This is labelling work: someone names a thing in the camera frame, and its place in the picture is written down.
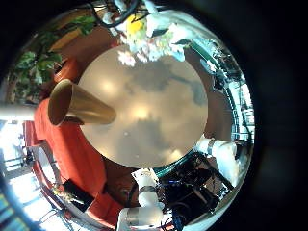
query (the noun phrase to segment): red cushion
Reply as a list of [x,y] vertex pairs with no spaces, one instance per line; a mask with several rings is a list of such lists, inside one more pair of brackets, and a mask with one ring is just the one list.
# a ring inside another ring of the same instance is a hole
[[78,187],[92,195],[88,213],[107,226],[116,225],[122,206],[108,194],[102,194],[106,184],[103,158],[86,140],[79,125],[63,123],[54,126],[47,114],[49,99],[41,101],[35,112],[37,136],[46,140],[59,165],[61,176],[71,179]]
[[115,228],[117,216],[123,206],[113,200],[107,193],[99,194],[86,210],[86,213],[96,221]]
[[36,177],[38,178],[38,181],[39,181],[40,184],[45,185],[48,189],[52,188],[52,183],[48,180],[48,178],[46,177],[46,175],[42,171],[41,166],[40,166],[38,161],[33,162],[32,171],[36,175]]
[[38,137],[46,139],[55,156],[61,175],[96,197],[106,183],[102,156],[87,142],[79,125],[54,126],[47,115],[48,99],[35,112]]
[[35,123],[33,121],[25,121],[22,127],[26,146],[36,146],[42,143],[42,140],[38,139]]

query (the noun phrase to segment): reflective table surface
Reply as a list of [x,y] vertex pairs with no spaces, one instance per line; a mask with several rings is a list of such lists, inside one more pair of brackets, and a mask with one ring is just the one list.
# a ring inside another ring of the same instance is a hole
[[85,70],[79,86],[116,111],[110,124],[81,126],[90,144],[128,167],[161,167],[185,156],[201,137],[208,115],[203,84],[192,66],[163,57],[158,62],[118,60],[112,48]]

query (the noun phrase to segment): leaf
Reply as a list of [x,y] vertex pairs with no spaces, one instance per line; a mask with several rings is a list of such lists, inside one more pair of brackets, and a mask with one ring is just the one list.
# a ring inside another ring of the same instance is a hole
[[16,65],[18,69],[27,69],[34,65],[36,59],[36,53],[32,51],[27,51],[23,53]]
[[62,62],[62,56],[56,52],[49,52],[48,53],[48,60],[53,61],[54,63],[61,63]]
[[75,24],[93,24],[95,22],[95,18],[92,16],[78,16],[71,23]]
[[92,24],[92,25],[90,25],[90,24],[82,25],[82,26],[80,27],[80,31],[81,31],[81,33],[82,33],[84,36],[86,36],[86,35],[88,35],[89,33],[92,32],[93,27],[94,27],[93,24]]
[[39,71],[52,70],[55,68],[55,63],[61,63],[62,57],[56,52],[48,52],[39,59],[37,62],[37,68]]
[[180,39],[180,40],[178,40],[177,42],[175,42],[173,44],[175,44],[175,45],[187,45],[189,43],[191,43],[191,41],[188,40],[188,39]]
[[162,36],[167,31],[168,31],[168,29],[154,30],[153,33],[152,33],[152,38],[157,37],[157,36]]
[[47,51],[50,46],[58,39],[59,37],[55,35],[53,32],[43,32],[38,40],[40,44],[43,46],[44,51]]
[[41,60],[37,63],[37,69],[39,71],[50,70],[54,68],[55,62],[49,60]]
[[88,35],[94,28],[95,18],[92,16],[79,16],[70,23],[76,24],[83,35]]
[[39,85],[42,84],[42,76],[41,76],[41,72],[40,70],[36,70],[36,76],[35,76],[35,81],[36,83],[38,83]]

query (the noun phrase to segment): white flower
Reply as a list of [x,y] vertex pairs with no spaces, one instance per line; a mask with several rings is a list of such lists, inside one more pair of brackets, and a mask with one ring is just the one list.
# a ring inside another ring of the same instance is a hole
[[147,58],[146,58],[146,56],[145,56],[141,51],[139,51],[139,52],[137,53],[137,57],[138,57],[138,59],[140,59],[140,61],[142,61],[143,63],[147,63]]
[[135,66],[135,58],[133,57],[132,53],[125,51],[118,51],[118,59],[120,62],[122,62],[122,64],[126,64],[129,66]]

